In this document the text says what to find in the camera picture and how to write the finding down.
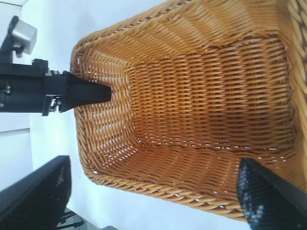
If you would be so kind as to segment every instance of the floor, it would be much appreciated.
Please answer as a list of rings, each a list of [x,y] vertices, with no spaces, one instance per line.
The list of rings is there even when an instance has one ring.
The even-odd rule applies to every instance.
[[[25,59],[29,64],[35,58],[48,60],[50,69],[69,71],[71,51],[82,37],[164,1],[29,0],[23,6],[22,18],[38,32],[36,46]],[[205,226],[208,230],[250,229],[246,223],[209,212],[96,185],[85,176],[80,164],[73,111],[51,113],[48,117],[31,114],[30,120],[33,168],[39,168],[58,155],[69,155],[73,183],[68,207],[100,228],[195,230]]]
[[[118,229],[116,229],[112,226],[107,226],[103,229],[97,228],[95,225],[93,225],[90,222],[88,222],[87,220],[81,218],[77,214],[73,217],[66,219],[66,222],[64,224],[59,224],[58,227],[73,224],[73,223],[78,223],[78,222],[81,222],[82,220],[84,221],[83,225],[76,227],[76,228],[69,227],[69,228],[66,228],[66,230],[118,230]]]

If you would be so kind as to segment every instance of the black mesh fabric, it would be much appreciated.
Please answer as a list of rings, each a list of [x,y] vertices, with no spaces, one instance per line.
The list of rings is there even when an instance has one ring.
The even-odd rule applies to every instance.
[[[307,195],[252,159],[239,168],[237,196],[252,230],[307,229]]]
[[[70,159],[59,156],[0,192],[0,230],[55,230],[70,196]]]

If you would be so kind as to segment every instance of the woven basket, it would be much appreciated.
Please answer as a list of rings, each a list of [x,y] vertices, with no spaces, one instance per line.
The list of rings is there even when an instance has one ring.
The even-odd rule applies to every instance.
[[[242,221],[242,157],[305,190],[306,14],[299,0],[173,0],[83,38],[72,73],[113,89],[75,109],[86,175]]]

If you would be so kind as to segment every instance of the rattan weave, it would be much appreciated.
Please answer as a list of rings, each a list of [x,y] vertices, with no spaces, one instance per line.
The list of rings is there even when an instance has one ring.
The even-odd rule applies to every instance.
[[[172,0],[83,38],[71,71],[113,89],[75,109],[86,175],[244,220],[239,162],[306,189],[307,4]]]

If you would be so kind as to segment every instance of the white surface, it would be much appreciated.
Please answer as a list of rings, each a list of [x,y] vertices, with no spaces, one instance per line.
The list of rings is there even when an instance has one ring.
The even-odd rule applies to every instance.
[[[28,0],[1,0],[3,2],[6,2],[6,3],[10,3],[10,4],[16,4],[16,5],[24,5]]]
[[[0,191],[32,172],[29,130],[0,132]]]
[[[71,51],[79,39],[161,2],[30,0],[23,7],[23,19],[38,29],[30,58],[46,59],[54,70],[69,70]],[[90,182],[79,161],[73,111],[48,117],[31,115],[30,127],[34,168],[57,155],[70,155],[72,196],[68,207],[100,228],[112,225],[119,230],[249,229],[246,223]]]
[[[0,113],[0,132],[30,127],[29,114]]]

